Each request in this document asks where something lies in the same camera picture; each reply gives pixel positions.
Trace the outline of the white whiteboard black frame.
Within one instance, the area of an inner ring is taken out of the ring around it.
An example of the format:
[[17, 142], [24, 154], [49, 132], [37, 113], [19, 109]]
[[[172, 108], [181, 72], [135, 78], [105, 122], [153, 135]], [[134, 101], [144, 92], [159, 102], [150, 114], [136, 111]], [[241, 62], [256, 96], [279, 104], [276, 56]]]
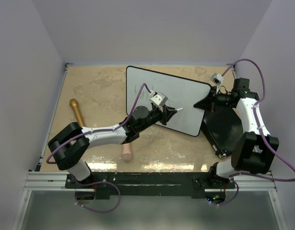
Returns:
[[126, 67], [126, 113], [133, 107], [140, 87], [146, 83], [150, 90], [164, 94], [166, 105], [181, 109], [164, 128], [178, 131], [193, 137], [200, 134], [205, 111], [194, 107], [203, 100], [211, 85], [197, 80], [190, 80], [158, 71], [139, 67]]

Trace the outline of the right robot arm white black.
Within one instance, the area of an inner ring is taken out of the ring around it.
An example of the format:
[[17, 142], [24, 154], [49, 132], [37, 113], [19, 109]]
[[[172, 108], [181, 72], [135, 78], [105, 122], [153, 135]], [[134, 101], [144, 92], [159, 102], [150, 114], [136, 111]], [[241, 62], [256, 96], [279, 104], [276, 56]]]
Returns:
[[249, 89], [249, 80], [235, 79], [230, 92], [221, 93], [223, 77], [212, 76], [215, 86], [194, 104], [205, 110], [201, 129], [223, 162], [215, 163], [207, 182], [219, 188], [225, 178], [239, 173], [266, 174], [279, 140], [270, 135], [262, 120], [259, 96]]

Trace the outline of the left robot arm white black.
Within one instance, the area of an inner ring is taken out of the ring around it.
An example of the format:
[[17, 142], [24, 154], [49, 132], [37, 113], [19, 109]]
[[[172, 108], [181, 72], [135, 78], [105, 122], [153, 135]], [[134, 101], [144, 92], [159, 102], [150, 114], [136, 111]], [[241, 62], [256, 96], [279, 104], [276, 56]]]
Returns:
[[88, 164], [82, 160], [87, 149], [109, 144], [127, 144], [139, 138], [140, 133], [160, 122], [166, 125], [178, 112], [177, 109], [163, 105], [132, 108], [129, 116], [121, 123], [103, 127], [81, 127], [77, 122], [68, 124], [48, 143], [50, 156], [46, 162], [57, 165], [61, 171], [68, 171], [82, 188], [95, 182]]

